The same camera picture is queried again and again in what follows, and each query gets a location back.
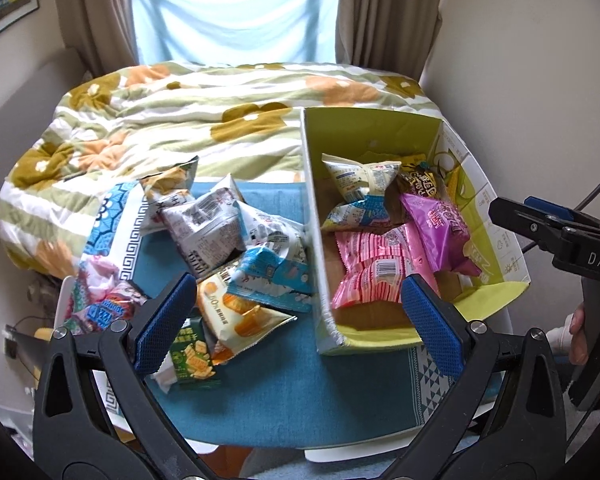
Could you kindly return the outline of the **pink snack bag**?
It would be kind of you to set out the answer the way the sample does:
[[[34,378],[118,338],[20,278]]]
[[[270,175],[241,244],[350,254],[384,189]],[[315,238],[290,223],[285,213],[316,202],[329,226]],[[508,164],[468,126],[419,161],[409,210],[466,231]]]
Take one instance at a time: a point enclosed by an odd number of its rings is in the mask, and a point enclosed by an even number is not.
[[[439,292],[413,221],[382,234],[341,231],[335,238],[344,275],[330,302],[334,310],[376,301],[400,304],[402,282],[411,274],[419,274]]]

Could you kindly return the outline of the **purple snack bag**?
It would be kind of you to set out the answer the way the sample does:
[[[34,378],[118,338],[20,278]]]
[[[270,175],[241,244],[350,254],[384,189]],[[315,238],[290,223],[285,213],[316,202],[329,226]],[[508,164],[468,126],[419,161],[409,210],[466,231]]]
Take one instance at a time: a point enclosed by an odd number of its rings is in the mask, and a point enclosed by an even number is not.
[[[406,222],[399,231],[415,273],[438,291],[436,274],[452,272],[476,278],[480,268],[464,254],[468,226],[457,208],[444,200],[410,193],[400,195]]]

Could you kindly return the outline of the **gold chocolate snack bag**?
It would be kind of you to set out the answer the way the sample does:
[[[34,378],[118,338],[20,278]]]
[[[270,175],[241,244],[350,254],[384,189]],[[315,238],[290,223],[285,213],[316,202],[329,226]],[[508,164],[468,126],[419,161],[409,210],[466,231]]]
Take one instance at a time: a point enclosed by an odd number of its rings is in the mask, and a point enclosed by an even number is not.
[[[425,154],[380,154],[380,158],[400,162],[396,186],[401,193],[442,200],[442,180],[427,162]]]

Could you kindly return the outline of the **beige snack bag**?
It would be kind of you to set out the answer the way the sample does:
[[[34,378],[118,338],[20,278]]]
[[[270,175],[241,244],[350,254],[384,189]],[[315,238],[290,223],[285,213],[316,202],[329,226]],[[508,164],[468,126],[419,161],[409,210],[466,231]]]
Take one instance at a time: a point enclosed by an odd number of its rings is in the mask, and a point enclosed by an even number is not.
[[[384,228],[391,223],[385,197],[400,171],[400,162],[356,162],[329,154],[322,155],[322,162],[342,197],[329,211],[323,231]]]

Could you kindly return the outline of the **small green cracker packet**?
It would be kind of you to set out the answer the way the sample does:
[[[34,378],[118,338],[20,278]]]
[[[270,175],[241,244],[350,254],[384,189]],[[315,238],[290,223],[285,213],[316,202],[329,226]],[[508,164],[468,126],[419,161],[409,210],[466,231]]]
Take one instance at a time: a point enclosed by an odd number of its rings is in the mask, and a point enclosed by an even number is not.
[[[211,352],[201,316],[186,318],[169,350],[176,384],[186,389],[214,389],[220,376],[212,364]]]

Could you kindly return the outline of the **orange white snack packet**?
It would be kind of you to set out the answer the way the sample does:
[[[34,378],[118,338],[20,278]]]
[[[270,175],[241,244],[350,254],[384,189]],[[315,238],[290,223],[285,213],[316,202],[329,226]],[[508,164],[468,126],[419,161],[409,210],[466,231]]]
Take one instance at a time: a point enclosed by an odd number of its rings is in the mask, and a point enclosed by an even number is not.
[[[227,263],[197,286],[196,306],[215,338],[211,351],[214,365],[228,362],[297,319],[229,292],[236,268],[236,261]]]

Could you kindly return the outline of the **blue red patterned snack bag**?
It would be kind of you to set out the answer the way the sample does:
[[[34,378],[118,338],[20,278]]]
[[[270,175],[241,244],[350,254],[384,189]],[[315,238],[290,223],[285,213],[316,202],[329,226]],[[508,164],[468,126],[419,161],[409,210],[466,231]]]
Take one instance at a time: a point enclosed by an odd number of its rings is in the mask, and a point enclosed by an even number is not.
[[[118,267],[104,256],[86,255],[69,287],[61,325],[73,335],[102,332],[117,320],[130,320],[148,297],[122,280]]]

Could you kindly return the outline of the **grey white snack bag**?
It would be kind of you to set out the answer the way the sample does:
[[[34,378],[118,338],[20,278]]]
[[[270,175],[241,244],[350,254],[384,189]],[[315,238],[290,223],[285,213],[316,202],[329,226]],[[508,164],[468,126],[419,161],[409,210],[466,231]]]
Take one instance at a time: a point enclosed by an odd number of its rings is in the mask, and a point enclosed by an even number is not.
[[[186,201],[161,205],[160,217],[189,271],[206,278],[231,255],[245,250],[235,202],[242,201],[236,182],[227,174],[209,192]]]

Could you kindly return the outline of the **blue white snack bag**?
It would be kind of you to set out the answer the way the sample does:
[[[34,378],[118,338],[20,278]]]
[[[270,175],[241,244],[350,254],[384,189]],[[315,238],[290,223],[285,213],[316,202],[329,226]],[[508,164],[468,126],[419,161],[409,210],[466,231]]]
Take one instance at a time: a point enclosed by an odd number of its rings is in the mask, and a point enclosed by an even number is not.
[[[311,311],[314,288],[303,226],[239,200],[234,207],[245,250],[228,291],[276,309]]]

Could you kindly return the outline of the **brown chip bag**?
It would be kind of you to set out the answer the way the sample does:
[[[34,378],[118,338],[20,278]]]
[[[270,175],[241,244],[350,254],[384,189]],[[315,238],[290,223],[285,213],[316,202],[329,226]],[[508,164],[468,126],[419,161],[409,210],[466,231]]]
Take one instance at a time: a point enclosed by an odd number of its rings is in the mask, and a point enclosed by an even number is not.
[[[187,162],[140,179],[147,202],[146,214],[140,225],[141,236],[164,229],[160,214],[163,208],[181,205],[193,199],[190,188],[196,176],[197,166],[198,156],[194,156]]]

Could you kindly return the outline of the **teal patterned table cloth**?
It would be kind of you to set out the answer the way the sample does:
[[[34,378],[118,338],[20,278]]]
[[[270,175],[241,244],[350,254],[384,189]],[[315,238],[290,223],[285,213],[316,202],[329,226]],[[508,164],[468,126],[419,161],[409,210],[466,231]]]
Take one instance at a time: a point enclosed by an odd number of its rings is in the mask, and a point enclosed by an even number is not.
[[[147,204],[139,184],[110,186],[86,252],[104,255],[155,297],[186,265],[168,232],[141,236]],[[422,426],[452,379],[422,346],[321,356],[313,318],[297,314],[201,385],[146,385],[187,439],[253,448],[327,448]]]

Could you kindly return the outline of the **green cardboard box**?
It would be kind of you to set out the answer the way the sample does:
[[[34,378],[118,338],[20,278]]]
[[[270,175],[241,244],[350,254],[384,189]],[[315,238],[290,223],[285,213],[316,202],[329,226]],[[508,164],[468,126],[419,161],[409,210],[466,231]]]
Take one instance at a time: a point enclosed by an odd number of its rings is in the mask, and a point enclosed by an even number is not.
[[[445,120],[308,107],[301,133],[318,352],[418,344],[400,308],[405,272],[422,272],[468,320],[529,287],[518,240],[489,218],[491,183]]]

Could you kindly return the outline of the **floral green white duvet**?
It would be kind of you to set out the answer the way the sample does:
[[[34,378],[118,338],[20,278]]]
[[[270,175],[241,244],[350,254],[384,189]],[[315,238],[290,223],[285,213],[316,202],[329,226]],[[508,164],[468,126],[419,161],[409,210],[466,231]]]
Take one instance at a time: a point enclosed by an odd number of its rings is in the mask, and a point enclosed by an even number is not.
[[[24,270],[76,270],[106,194],[196,159],[211,179],[302,178],[300,115],[314,106],[438,116],[407,76],[318,63],[137,65],[69,90],[0,191],[0,240]]]

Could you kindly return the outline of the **grey headboard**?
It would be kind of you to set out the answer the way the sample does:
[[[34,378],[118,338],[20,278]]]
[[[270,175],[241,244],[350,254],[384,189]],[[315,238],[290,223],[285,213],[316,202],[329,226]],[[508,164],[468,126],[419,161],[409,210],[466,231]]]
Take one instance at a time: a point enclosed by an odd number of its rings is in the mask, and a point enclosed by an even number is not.
[[[0,107],[0,191],[9,170],[52,121],[62,96],[76,88],[86,72],[76,50],[62,50]]]

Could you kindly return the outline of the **light blue window sheet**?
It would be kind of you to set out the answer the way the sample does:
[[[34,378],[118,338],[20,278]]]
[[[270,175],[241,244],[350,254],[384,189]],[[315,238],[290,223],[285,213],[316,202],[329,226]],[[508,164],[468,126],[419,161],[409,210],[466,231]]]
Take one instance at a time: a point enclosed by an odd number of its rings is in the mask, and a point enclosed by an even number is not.
[[[338,0],[132,0],[140,62],[332,63]]]

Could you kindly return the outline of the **right brown curtain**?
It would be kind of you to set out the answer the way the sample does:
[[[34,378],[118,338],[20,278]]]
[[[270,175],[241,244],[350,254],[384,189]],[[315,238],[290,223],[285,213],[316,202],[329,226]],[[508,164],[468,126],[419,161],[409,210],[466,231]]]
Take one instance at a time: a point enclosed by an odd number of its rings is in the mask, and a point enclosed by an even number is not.
[[[415,80],[442,24],[440,0],[339,0],[336,62]]]

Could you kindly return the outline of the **brown curtain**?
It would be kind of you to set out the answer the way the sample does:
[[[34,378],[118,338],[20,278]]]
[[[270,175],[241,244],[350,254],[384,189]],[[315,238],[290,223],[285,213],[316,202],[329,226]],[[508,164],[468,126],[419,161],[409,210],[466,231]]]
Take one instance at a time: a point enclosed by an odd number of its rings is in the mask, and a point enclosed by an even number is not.
[[[131,0],[55,0],[62,41],[94,75],[138,61]]]
[[[336,62],[415,80],[442,24],[440,0],[339,0]]]

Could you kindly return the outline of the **left brown curtain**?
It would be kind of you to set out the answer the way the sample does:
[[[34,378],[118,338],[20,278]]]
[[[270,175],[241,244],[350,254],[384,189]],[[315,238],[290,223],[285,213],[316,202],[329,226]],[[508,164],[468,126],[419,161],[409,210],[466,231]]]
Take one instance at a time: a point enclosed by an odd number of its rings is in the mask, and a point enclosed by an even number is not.
[[[62,41],[94,75],[138,61],[131,0],[55,0]]]

